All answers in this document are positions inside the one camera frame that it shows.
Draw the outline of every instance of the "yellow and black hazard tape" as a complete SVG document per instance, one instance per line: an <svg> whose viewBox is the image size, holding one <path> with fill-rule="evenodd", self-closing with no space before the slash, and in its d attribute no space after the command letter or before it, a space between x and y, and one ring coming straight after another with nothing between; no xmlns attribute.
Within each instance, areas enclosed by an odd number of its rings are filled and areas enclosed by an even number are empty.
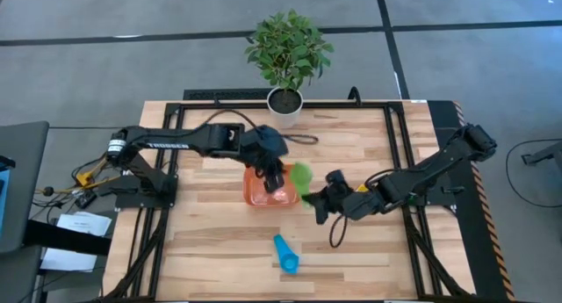
<svg viewBox="0 0 562 303"><path fill-rule="evenodd" d="M463 110L460 108L457 102L454 103L457 108L458 122L461 126L465 124L465 116L463 115ZM500 269L500 274L503 278L503 287L506 290L506 295L509 300L515 300L515 295L513 294L513 286L511 281L509 281L509 275L506 268L506 263L503 261L503 255L501 254L500 242L498 241L498 234L495 231L494 220L492 220L492 214L490 213L490 207L488 206L488 199L486 193L484 192L484 185L482 184L482 176L476 167L476 163L472 163L472 174L474 176L474 183L476 184L476 190L478 191L480 203L482 204L482 211L484 212L484 218L488 226L488 232L490 233L490 240L494 246L495 259L498 262L498 268Z"/></svg>

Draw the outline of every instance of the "green object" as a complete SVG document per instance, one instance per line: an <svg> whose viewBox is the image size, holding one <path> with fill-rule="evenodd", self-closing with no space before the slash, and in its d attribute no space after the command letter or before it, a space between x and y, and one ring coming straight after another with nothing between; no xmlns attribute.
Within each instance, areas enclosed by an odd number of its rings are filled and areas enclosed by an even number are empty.
<svg viewBox="0 0 562 303"><path fill-rule="evenodd" d="M295 189L302 197L310 193L310 182L313 181L313 172L302 162L297 162L291 169L291 174L289 175L292 184L294 184Z"/></svg>
<svg viewBox="0 0 562 303"><path fill-rule="evenodd" d="M322 77L324 66L330 66L323 52L334 52L310 18L293 9L286 18L279 12L259 23L256 32L246 40L252 44L244 52L248 62L262 70L262 77L270 85L278 85L284 91L298 90L305 78L310 84L316 70L318 78Z"/></svg>

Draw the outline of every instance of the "white pot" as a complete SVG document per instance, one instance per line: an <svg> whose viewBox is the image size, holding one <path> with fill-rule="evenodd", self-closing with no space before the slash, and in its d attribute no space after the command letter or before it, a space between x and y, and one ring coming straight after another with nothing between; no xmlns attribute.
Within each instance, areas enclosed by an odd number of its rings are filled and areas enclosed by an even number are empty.
<svg viewBox="0 0 562 303"><path fill-rule="evenodd" d="M273 92L277 91L277 90L281 90L281 88L276 87L273 88L270 93L267 95L267 107L270 109L270 113L271 116L273 117L273 120L275 122L275 127L278 128L290 128L293 125L295 125L295 123L297 123L297 120L299 119L299 115L300 115L300 109L302 109L302 104L303 104L303 97L300 94L300 91L297 90L297 93L299 93L300 96L300 106L299 109L297 109L295 112L293 113L279 113L276 112L275 110L271 109L270 106L270 97L273 94Z"/></svg>

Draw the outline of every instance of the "floor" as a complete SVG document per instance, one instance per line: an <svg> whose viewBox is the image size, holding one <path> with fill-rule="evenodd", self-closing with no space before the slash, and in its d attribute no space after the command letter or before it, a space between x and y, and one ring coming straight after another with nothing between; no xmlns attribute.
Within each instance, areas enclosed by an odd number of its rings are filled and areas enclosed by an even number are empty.
<svg viewBox="0 0 562 303"><path fill-rule="evenodd" d="M520 141L562 137L562 0L379 4L380 0L2 0L0 124L47 120L53 127L75 127L51 129L40 173L39 186L66 186L70 171L99 156L111 133L81 127L133 125L144 100L180 99L183 89L267 86L246 64L243 38L208 34L248 31L260 19L290 8L322 27L392 27L392 33L326 35L335 47L332 68L303 89L305 96L341 98L355 85L363 98L459 101L466 119L484 126L500 144L497 154L479 167L515 296L559 301L562 209L520 200L508 185L505 161ZM387 15L381 16L380 9ZM119 43L113 38L203 32L207 39ZM75 45L44 41L97 37L110 40ZM15 40L36 41L22 46ZM554 205L562 203L562 175L554 163L526 167L519 158L548 144L517 148L509 174L524 197ZM90 210L111 209L108 198L97 200ZM49 303L92 299L99 284L86 285L55 291Z"/></svg>

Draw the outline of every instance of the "green leaves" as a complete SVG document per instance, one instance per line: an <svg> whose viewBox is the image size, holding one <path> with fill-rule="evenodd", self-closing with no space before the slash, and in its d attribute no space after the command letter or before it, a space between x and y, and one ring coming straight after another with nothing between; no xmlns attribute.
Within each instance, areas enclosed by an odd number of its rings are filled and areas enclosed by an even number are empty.
<svg viewBox="0 0 562 303"><path fill-rule="evenodd" d="M334 47L332 46L332 44L324 44L324 45L322 45L322 49L329 52L329 53L334 52Z"/></svg>
<svg viewBox="0 0 562 303"><path fill-rule="evenodd" d="M289 90L297 90L306 78L310 82L316 72L320 78L331 63L323 52L334 52L310 18L293 9L259 23L246 40L251 44L244 51L248 62L256 64L270 85Z"/></svg>
<svg viewBox="0 0 562 303"><path fill-rule="evenodd" d="M270 69L262 70L260 75L262 75L263 78L270 80L273 77L273 71Z"/></svg>
<svg viewBox="0 0 562 303"><path fill-rule="evenodd" d="M308 49L306 48L306 46L300 45L300 46L295 47L295 48L291 51L291 54L292 54L293 56L295 56L295 57L300 57L300 56L306 54L306 51L307 51L307 50L308 50Z"/></svg>
<svg viewBox="0 0 562 303"><path fill-rule="evenodd" d="M328 58L326 58L326 56L324 56L323 53L318 53L318 58L320 59L320 63L321 63L321 64L330 67L330 64L331 64L332 62L331 62Z"/></svg>
<svg viewBox="0 0 562 303"><path fill-rule="evenodd" d="M257 57L256 57L257 51L252 51L249 55L248 55L248 63L252 62L252 61L257 61Z"/></svg>
<svg viewBox="0 0 562 303"><path fill-rule="evenodd" d="M295 66L297 66L297 67L305 67L305 66L312 67L313 65L310 64L310 61L300 60L300 61L295 62Z"/></svg>

